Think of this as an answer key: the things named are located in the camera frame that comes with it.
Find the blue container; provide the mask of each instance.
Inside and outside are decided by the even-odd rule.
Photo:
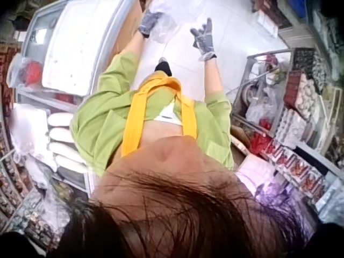
[[[306,0],[288,0],[288,3],[299,18],[306,17]]]

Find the red package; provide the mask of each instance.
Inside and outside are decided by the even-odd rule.
[[[267,130],[271,129],[271,124],[269,123],[268,120],[266,119],[261,119],[259,121],[259,125]],[[259,133],[254,133],[253,137],[251,138],[251,145],[250,145],[250,152],[255,154],[255,155],[259,155],[261,154],[266,147],[269,145],[269,143],[271,142],[272,138],[269,136],[262,136]]]

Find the shelf product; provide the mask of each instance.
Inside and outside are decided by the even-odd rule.
[[[282,145],[295,149],[306,126],[306,121],[296,111],[285,109],[275,139]]]
[[[297,110],[302,117],[309,121],[316,109],[317,94],[314,88],[314,81],[307,80],[302,71],[291,71],[289,73],[284,102]]]

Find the hand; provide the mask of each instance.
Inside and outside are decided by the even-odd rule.
[[[200,50],[200,53],[202,55],[200,60],[202,61],[216,58],[212,30],[213,23],[211,18],[207,19],[207,23],[206,25],[203,24],[202,29],[196,30],[195,28],[192,28],[190,30],[192,35],[195,37],[195,43],[193,44],[193,46]]]
[[[141,21],[141,24],[139,26],[139,32],[147,39],[149,38],[149,35],[156,25],[159,18],[162,16],[162,12],[155,12],[151,13],[151,11],[148,9],[146,13],[144,14],[144,17]]]

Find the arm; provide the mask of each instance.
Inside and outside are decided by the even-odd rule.
[[[112,92],[118,96],[129,91],[137,73],[145,39],[149,38],[161,15],[147,10],[134,37],[124,50],[113,58],[110,66],[100,76],[98,92]]]
[[[124,50],[116,55],[98,81],[99,92],[111,92],[119,96],[130,89],[144,48],[145,38],[137,31]]]
[[[211,96],[212,94],[224,92],[216,58],[205,61],[204,88],[205,98],[207,98],[207,96]]]
[[[144,50],[145,37],[139,32],[136,31],[134,37],[123,49],[122,53],[131,52],[133,53],[138,60],[141,59],[142,51]]]
[[[204,24],[201,30],[193,28],[191,29],[191,33],[195,37],[193,46],[200,50],[202,55],[201,60],[205,61],[204,87],[207,108],[215,117],[222,132],[226,134],[229,139],[231,126],[230,113],[232,107],[224,94],[224,87],[216,62],[211,19],[208,18],[207,24]]]

